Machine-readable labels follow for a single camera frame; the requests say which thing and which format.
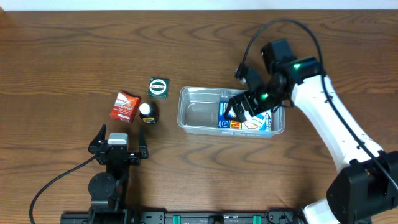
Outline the red Panadol ActiFast box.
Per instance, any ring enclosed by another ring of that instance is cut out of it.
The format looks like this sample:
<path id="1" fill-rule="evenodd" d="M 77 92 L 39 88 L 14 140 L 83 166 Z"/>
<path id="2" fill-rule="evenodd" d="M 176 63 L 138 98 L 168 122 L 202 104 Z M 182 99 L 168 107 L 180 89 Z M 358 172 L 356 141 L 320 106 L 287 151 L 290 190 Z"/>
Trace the red Panadol ActiFast box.
<path id="1" fill-rule="evenodd" d="M 119 92 L 109 117 L 111 119 L 133 123 L 140 102 L 140 97 L 132 96 L 125 92 Z"/>

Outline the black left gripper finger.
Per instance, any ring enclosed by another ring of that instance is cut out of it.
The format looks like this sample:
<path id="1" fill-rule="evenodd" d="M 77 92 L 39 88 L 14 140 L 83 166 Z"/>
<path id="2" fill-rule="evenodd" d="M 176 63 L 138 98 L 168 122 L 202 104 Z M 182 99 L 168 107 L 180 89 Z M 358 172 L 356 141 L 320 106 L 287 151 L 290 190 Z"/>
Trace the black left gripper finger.
<path id="1" fill-rule="evenodd" d="M 99 147 L 101 143 L 105 140 L 106 135 L 106 125 L 102 125 L 98 134 L 94 137 L 94 139 L 90 142 L 89 147 Z"/>
<path id="2" fill-rule="evenodd" d="M 144 136 L 144 128 L 141 126 L 139 130 L 139 152 L 147 152 L 147 144 Z"/>

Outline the white Panadol box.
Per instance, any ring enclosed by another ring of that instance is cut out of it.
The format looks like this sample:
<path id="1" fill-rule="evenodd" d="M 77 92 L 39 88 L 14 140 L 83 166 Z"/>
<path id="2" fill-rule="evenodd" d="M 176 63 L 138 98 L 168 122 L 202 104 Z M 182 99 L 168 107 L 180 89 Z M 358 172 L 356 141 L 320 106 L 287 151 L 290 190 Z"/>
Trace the white Panadol box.
<path id="1" fill-rule="evenodd" d="M 243 123 L 246 129 L 258 129 L 258 130 L 271 130 L 272 129 L 272 118 L 270 112 L 263 112 L 251 120 L 247 120 Z"/>

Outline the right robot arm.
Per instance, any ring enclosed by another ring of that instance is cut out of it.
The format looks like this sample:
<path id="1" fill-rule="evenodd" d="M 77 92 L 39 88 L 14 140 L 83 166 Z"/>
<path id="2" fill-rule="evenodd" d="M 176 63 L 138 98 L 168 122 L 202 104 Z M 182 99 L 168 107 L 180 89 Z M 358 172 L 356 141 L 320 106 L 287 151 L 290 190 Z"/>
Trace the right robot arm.
<path id="1" fill-rule="evenodd" d="M 337 176 L 326 197 L 303 207 L 296 223 L 370 223 L 373 215 L 397 207 L 397 153 L 385 152 L 358 125 L 315 57 L 299 59 L 286 40 L 261 50 L 271 79 L 245 63 L 236 70 L 248 90 L 229 100 L 226 119 L 253 121 L 284 101 L 300 109 L 317 130 L 335 163 Z"/>

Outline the green Zam-Buk box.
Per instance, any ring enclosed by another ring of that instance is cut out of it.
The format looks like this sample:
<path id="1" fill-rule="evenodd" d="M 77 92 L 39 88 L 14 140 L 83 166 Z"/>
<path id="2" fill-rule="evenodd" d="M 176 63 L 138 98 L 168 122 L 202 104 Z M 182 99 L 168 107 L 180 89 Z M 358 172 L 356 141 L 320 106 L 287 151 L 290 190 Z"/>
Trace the green Zam-Buk box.
<path id="1" fill-rule="evenodd" d="M 150 78 L 148 96 L 151 98 L 167 99 L 169 91 L 168 79 Z"/>

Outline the blue Kool Fever box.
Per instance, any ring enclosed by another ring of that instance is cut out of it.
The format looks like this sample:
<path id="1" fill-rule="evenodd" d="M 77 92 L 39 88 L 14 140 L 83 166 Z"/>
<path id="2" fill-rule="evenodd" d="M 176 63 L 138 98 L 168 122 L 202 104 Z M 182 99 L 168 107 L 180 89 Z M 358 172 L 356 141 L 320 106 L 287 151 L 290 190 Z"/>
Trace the blue Kool Fever box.
<path id="1" fill-rule="evenodd" d="M 246 127 L 243 125 L 242 122 L 237 122 L 230 120 L 230 118 L 235 118 L 236 115 L 233 112 L 233 110 L 230 110 L 228 113 L 228 119 L 224 117 L 224 113 L 226 112 L 226 109 L 228 107 L 228 102 L 227 101 L 221 101 L 219 102 L 219 109 L 218 109 L 218 127 L 219 128 L 227 128 L 227 129 L 242 129 L 242 130 L 250 130 L 250 131 L 272 131 L 271 130 L 258 130 L 258 129 L 246 129 Z"/>

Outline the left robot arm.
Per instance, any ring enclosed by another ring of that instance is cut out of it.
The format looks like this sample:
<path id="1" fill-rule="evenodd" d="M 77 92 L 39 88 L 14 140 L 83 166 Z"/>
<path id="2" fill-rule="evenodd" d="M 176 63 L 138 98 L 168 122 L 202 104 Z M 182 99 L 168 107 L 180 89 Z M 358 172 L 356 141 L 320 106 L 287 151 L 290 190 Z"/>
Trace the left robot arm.
<path id="1" fill-rule="evenodd" d="M 87 223 L 139 223 L 139 212 L 126 205 L 126 194 L 130 167 L 149 157 L 144 129 L 139 131 L 137 152 L 129 152 L 126 133 L 112 133 L 108 139 L 105 136 L 106 125 L 103 125 L 88 146 L 88 151 L 106 170 L 92 177 L 88 184 L 91 207 Z"/>

